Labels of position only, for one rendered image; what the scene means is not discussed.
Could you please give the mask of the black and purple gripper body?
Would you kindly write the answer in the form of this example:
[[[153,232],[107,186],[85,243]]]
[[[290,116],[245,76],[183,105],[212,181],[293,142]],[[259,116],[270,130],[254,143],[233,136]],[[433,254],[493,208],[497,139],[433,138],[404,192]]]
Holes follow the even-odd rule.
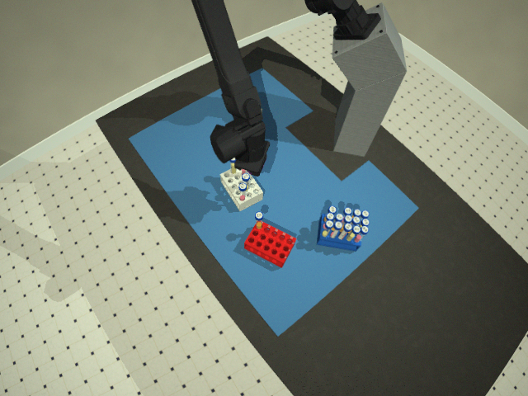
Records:
[[[270,146],[270,142],[266,141],[260,148],[246,148],[248,150],[248,163],[242,161],[235,161],[234,167],[236,169],[244,169],[249,171],[253,176],[259,177],[263,165],[266,161],[266,152]]]

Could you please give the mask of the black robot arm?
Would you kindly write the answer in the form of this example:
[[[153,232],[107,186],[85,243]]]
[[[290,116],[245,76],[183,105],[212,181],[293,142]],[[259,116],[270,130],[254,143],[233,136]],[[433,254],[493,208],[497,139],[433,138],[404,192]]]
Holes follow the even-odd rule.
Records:
[[[265,142],[266,126],[257,88],[243,62],[224,0],[191,1],[214,62],[225,107],[233,116],[225,126],[215,126],[210,136],[212,148],[222,163],[233,158],[248,163],[246,148],[258,149]],[[311,12],[334,16],[336,40],[365,40],[381,20],[379,13],[367,14],[357,0],[304,1]]]

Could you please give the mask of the blue bench mat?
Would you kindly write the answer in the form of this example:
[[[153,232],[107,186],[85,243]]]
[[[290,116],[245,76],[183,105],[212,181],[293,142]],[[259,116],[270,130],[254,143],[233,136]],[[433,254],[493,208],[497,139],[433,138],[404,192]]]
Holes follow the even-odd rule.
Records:
[[[131,136],[140,157],[202,242],[279,337],[383,244],[418,207],[367,161],[341,181],[286,127],[313,112],[260,68],[250,73],[270,142],[259,177],[263,198],[239,211],[220,180],[230,161],[217,158],[210,135],[233,120],[221,89]],[[330,206],[369,212],[357,251],[317,245]],[[281,268],[244,248],[262,222],[297,238]],[[352,216],[351,213],[351,216]],[[336,215],[335,214],[335,215]]]

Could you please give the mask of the blue test tube rack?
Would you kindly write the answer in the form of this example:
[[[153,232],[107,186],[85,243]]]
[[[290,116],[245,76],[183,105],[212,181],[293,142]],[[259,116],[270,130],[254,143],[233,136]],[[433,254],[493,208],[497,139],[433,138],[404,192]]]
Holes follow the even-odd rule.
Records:
[[[324,230],[323,224],[325,222],[323,219],[325,218],[325,216],[326,216],[326,214],[322,214],[322,216],[321,216],[321,218],[319,220],[317,245],[331,247],[331,248],[340,248],[340,249],[346,249],[346,250],[351,250],[351,251],[357,251],[359,249],[359,247],[361,246],[361,240],[358,243],[356,243],[355,240],[354,240],[354,238],[356,236],[351,241],[347,241],[347,235],[349,234],[349,233],[347,233],[346,236],[344,237],[344,239],[341,240],[341,239],[338,238],[338,235],[340,234],[340,231],[338,231],[337,236],[335,238],[331,238],[330,234],[331,234],[332,230],[329,231],[329,234],[327,235],[327,237],[324,237],[322,235],[323,230]]]

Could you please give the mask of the white tube rack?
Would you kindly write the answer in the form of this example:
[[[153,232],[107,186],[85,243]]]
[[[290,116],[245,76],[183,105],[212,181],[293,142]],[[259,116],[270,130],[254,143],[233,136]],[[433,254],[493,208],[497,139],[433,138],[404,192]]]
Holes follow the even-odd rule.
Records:
[[[247,172],[247,174],[249,174]],[[234,204],[238,207],[239,211],[245,210],[247,207],[256,204],[263,198],[263,191],[260,186],[256,183],[251,174],[249,174],[249,186],[248,190],[245,191],[245,200],[240,200],[240,190],[238,185],[243,182],[242,180],[242,169],[236,169],[236,173],[232,174],[231,169],[220,174],[221,183],[232,198]],[[221,178],[222,177],[222,178]],[[225,185],[226,184],[226,185]],[[235,198],[235,199],[234,199]]]

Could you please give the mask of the red tube rack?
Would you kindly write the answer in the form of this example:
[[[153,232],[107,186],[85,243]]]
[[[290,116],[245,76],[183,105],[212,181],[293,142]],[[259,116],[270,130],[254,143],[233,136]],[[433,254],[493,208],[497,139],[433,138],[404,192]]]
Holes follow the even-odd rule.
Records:
[[[244,248],[249,252],[252,252],[282,268],[284,262],[290,254],[295,240],[296,238],[290,236],[289,234],[262,222],[261,229],[258,229],[257,225],[255,224],[244,243]]]

